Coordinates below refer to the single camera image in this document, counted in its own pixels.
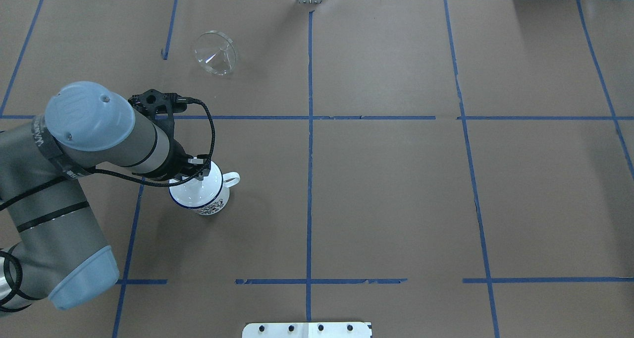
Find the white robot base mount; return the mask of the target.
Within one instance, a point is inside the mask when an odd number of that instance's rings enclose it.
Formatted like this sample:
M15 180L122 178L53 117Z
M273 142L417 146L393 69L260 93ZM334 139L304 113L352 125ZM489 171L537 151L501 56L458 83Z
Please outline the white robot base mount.
M243 338L371 338L371 323L297 322L247 324Z

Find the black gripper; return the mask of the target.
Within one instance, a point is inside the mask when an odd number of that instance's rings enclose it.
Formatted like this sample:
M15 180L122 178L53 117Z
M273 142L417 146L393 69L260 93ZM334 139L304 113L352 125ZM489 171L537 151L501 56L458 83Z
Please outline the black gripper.
M193 157L183 150L171 150L171 178L184 181L187 178L206 177L210 171L211 154L199 154Z

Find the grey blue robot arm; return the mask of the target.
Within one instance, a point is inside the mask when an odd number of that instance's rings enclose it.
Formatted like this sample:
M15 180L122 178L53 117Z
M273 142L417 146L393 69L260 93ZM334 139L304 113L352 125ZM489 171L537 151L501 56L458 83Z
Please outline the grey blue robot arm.
M1 133L1 209L20 241L1 250L1 315L49 299L75 308L117 284L120 271L79 182L109 175L173 187L209 174L212 151L187 154L174 139L174 113L199 99L155 89L125 99L75 81L29 123Z

